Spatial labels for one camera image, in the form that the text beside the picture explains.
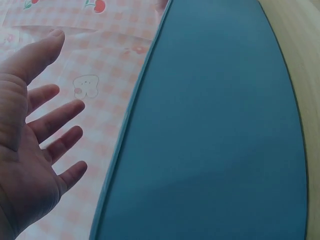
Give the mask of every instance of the blue board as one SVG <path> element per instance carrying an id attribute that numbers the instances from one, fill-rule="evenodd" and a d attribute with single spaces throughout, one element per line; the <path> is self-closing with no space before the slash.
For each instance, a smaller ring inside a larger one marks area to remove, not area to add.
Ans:
<path id="1" fill-rule="evenodd" d="M 93 240 L 303 240 L 285 62 L 255 0 L 173 0 L 132 96 Z"/>

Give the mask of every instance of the wooden edge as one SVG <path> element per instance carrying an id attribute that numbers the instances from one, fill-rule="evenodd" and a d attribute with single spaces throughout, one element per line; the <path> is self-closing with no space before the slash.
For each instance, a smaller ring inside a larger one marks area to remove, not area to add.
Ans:
<path id="1" fill-rule="evenodd" d="M 306 239 L 320 239 L 320 0 L 259 0 L 297 99 L 308 176 Z"/>

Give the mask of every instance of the pink checkered fabric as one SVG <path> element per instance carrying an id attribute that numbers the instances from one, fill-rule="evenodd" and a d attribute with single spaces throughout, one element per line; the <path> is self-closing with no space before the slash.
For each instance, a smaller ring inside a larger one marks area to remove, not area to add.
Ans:
<path id="1" fill-rule="evenodd" d="M 79 125 L 84 136 L 53 168 L 79 160 L 83 179 L 20 240 L 87 240 L 124 113 L 157 30 L 154 0 L 0 0 L 0 61 L 55 28 L 66 34 L 58 60 L 29 86 L 57 84 L 60 94 L 28 117 L 32 121 L 74 99 L 86 109 L 45 141 Z"/>

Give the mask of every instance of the fingernail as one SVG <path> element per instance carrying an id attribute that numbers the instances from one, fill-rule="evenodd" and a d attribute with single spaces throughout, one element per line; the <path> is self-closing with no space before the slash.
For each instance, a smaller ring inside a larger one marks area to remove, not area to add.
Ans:
<path id="1" fill-rule="evenodd" d="M 53 30 L 52 32 L 49 33 L 49 37 L 59 37 L 64 31 L 62 31 L 61 29 L 57 28 L 55 30 Z"/>

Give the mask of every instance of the fabric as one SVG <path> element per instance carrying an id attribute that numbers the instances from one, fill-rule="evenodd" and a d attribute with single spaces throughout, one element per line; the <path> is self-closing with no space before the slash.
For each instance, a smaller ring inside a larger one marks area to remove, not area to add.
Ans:
<path id="1" fill-rule="evenodd" d="M 255 0 L 172 0 L 106 176 L 94 240 L 303 240 L 304 143 Z"/>
<path id="2" fill-rule="evenodd" d="M 88 170 L 57 207 L 19 240 L 89 238 L 124 113 L 157 27 L 151 0 L 0 1 L 0 61 L 55 28 L 66 34 L 58 60 L 29 87 L 53 83 L 59 85 L 60 94 L 27 120 L 73 99 L 86 104 L 81 115 L 43 146 L 80 125 L 83 138 L 53 168 L 61 173 L 84 160 Z"/>

